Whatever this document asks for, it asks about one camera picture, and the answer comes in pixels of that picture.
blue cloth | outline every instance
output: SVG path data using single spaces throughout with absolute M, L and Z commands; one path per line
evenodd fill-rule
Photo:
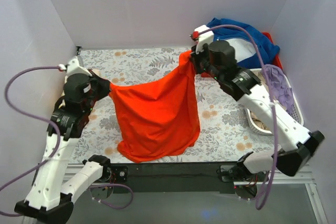
M 279 52 L 280 48 L 278 46 L 273 45 L 273 43 L 261 32 L 259 32 L 256 28 L 240 23 L 231 19 L 227 18 L 214 18 L 211 22 L 207 24 L 208 27 L 214 27 L 218 25 L 236 25 L 240 26 L 243 29 L 247 30 L 253 39 L 255 40 L 262 60 L 264 61 L 264 64 L 272 64 L 275 55 Z M 249 41 L 247 35 L 243 31 L 239 31 L 236 29 L 231 29 L 231 28 L 219 28 L 213 31 L 215 34 L 215 40 L 220 39 L 220 40 L 225 40 L 225 39 L 232 39 L 232 38 L 241 38 L 246 41 Z M 240 62 L 238 62 L 238 65 L 244 68 L 261 68 L 259 59 L 257 54 L 254 54 L 253 56 L 244 59 Z

purple tube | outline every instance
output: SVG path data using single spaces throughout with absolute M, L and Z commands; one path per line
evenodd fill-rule
M 99 202 L 103 203 L 104 205 L 106 205 L 108 207 L 111 207 L 111 208 L 117 209 L 117 210 L 121 210 L 121 209 L 124 209 L 124 208 L 128 207 L 132 203 L 132 201 L 133 201 L 134 192 L 132 191 L 132 189 L 130 187 L 128 187 L 126 185 L 123 185 L 123 184 L 105 184 L 105 185 L 90 186 L 89 188 L 114 187 L 114 186 L 123 187 L 123 188 L 126 188 L 128 191 L 130 191 L 130 193 L 131 193 L 131 199 L 130 199 L 130 201 L 126 205 L 119 207 L 119 206 L 115 206 L 115 205 L 113 205 L 111 203 L 108 203 L 108 202 L 106 202 L 104 200 L 101 200 L 101 199 L 97 199 L 97 198 L 94 198 L 94 199 L 96 201 L 99 201 Z

white panel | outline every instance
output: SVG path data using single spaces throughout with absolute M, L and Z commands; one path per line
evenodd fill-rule
M 214 16 L 269 31 L 286 0 L 52 0 L 78 46 L 191 45 L 189 34 Z
M 19 71 L 34 66 L 66 63 L 75 46 L 50 0 L 0 0 L 0 90 Z M 64 74 L 57 70 L 38 71 L 21 77 L 10 91 L 21 108 L 50 117 L 60 95 Z M 0 184 L 41 161 L 47 124 L 11 110 L 0 100 Z M 30 191 L 33 174 L 0 193 L 0 209 L 14 212 L 15 202 Z M 0 217 L 0 223 L 20 223 L 21 218 Z
M 271 33 L 306 127 L 325 141 L 311 166 L 329 223 L 336 223 L 336 0 L 287 0 Z

floral tablecloth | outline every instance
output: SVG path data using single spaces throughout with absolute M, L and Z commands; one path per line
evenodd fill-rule
M 179 64 L 180 53 L 188 48 L 128 50 L 83 50 L 85 67 L 99 69 L 101 76 L 120 86 L 162 78 Z M 194 147 L 179 156 L 153 162 L 237 161 L 245 153 L 273 148 L 274 138 L 255 134 L 249 128 L 244 108 L 225 94 L 211 78 L 196 76 L 196 97 L 201 133 Z M 97 102 L 82 138 L 70 159 L 79 164 L 93 154 L 105 155 L 113 163 L 129 163 L 117 151 L 121 132 L 109 97 Z

purple cloth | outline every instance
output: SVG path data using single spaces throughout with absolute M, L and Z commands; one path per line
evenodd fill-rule
M 266 64 L 265 70 L 267 76 L 271 82 L 271 89 L 275 99 L 277 99 L 281 105 L 286 107 L 289 114 L 293 112 L 294 97 L 292 88 L 288 87 L 285 75 L 283 71 L 277 66 Z

